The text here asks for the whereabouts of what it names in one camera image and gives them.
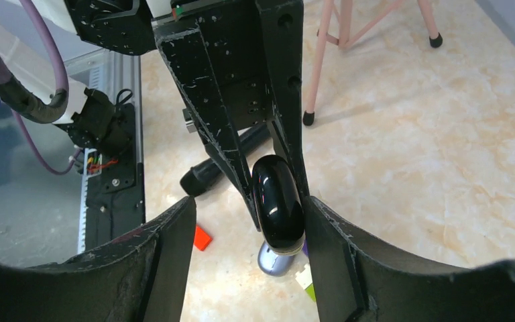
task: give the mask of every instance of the robot frame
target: robot frame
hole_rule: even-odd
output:
[[[126,54],[160,52],[208,155],[272,249],[292,253],[306,234],[321,321],[515,321],[515,260],[471,270],[427,260],[310,196],[301,0],[179,0],[157,19],[144,0],[94,1],[119,4],[110,13],[91,2],[65,0],[78,34]],[[250,175],[237,131],[261,123],[277,156],[260,159]],[[179,321],[195,223],[194,199],[185,197],[65,263],[0,266],[0,321]]]

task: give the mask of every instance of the red block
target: red block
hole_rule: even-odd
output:
[[[196,231],[194,232],[194,245],[196,248],[198,248],[200,251],[203,251],[210,245],[210,242],[212,241],[212,237],[210,237],[209,234],[207,234],[202,228],[200,228],[198,225],[196,225]]]

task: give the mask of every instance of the beige tile floor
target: beige tile floor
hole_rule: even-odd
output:
[[[358,28],[389,2],[357,0]],[[515,48],[471,0],[434,0],[443,47],[428,46],[415,1],[356,47],[329,45],[317,122],[303,132],[310,190],[354,224],[405,250],[473,267],[515,258]],[[304,95],[321,2],[305,7]],[[205,159],[157,52],[142,59],[148,218],[184,196],[178,181]],[[270,145],[249,158],[272,153]],[[256,263],[262,237],[223,180],[198,198],[214,237],[193,250],[183,321],[317,321],[290,273]]]

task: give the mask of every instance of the pink stool leg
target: pink stool leg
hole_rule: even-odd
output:
[[[418,0],[418,5],[421,15],[423,16],[423,20],[425,21],[427,32],[429,33],[429,44],[431,47],[437,48],[441,46],[443,39],[437,30],[437,25],[435,25],[431,4],[429,3],[429,0]]]
[[[317,100],[317,91],[321,79],[321,67],[323,67],[323,57],[325,56],[325,48],[327,47],[327,32],[329,32],[333,6],[334,0],[324,0],[323,10],[321,12],[321,26],[319,27],[319,34],[317,36],[317,48],[314,52],[311,85],[306,102],[306,109],[303,114],[303,124],[307,126],[312,125],[314,121],[314,103]]]
[[[357,32],[351,39],[348,39],[346,44],[342,44],[342,48],[350,48],[356,41],[358,41],[364,34],[366,34],[369,30],[371,30],[378,22],[380,22],[385,16],[387,16],[393,10],[399,8],[405,0],[395,0],[393,3],[389,4],[385,10],[383,10],[376,18],[374,18],[371,22],[367,23],[359,32]]]
[[[339,20],[339,48],[345,49],[350,39],[353,0],[341,0],[341,19]]]

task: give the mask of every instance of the purple object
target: purple object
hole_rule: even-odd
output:
[[[307,248],[307,241],[305,240],[305,244],[303,244],[303,252],[307,257],[309,257],[309,249]]]
[[[44,48],[46,49],[46,53],[48,54],[48,58],[52,63],[52,69],[54,69],[54,78],[56,79],[56,90],[65,89],[68,91],[68,74],[66,73],[66,67],[64,66],[64,62],[62,61],[62,56],[58,51],[58,47],[54,42],[54,38],[52,34],[50,34],[50,30],[48,30],[48,26],[42,19],[40,13],[32,3],[32,0],[20,0],[23,8],[25,9],[28,17],[31,19],[32,24],[36,28],[38,35],[42,43],[44,44]]]
[[[70,160],[70,162],[68,163],[68,166],[66,167],[66,169],[64,170],[56,170],[54,168],[52,168],[47,162],[46,160],[42,157],[42,155],[40,154],[40,152],[38,151],[38,149],[36,148],[36,145],[34,144],[30,134],[28,133],[28,130],[25,126],[25,123],[23,122],[23,118],[21,117],[21,115],[19,113],[17,113],[16,111],[13,111],[13,116],[15,117],[15,119],[17,120],[17,123],[19,124],[19,127],[21,128],[21,131],[23,132],[23,135],[25,136],[26,140],[27,140],[27,143],[28,145],[30,146],[30,149],[32,150],[32,152],[34,153],[34,156],[36,157],[36,159],[38,160],[38,162],[46,169],[48,170],[48,172],[52,173],[52,174],[55,174],[57,176],[62,176],[68,172],[70,172],[70,170],[72,169],[72,167],[74,166],[74,163],[76,162],[76,158],[78,158],[78,156],[80,155],[80,153],[82,152],[82,149],[78,148],[76,149],[76,151],[74,152],[74,154],[72,155],[72,159]]]

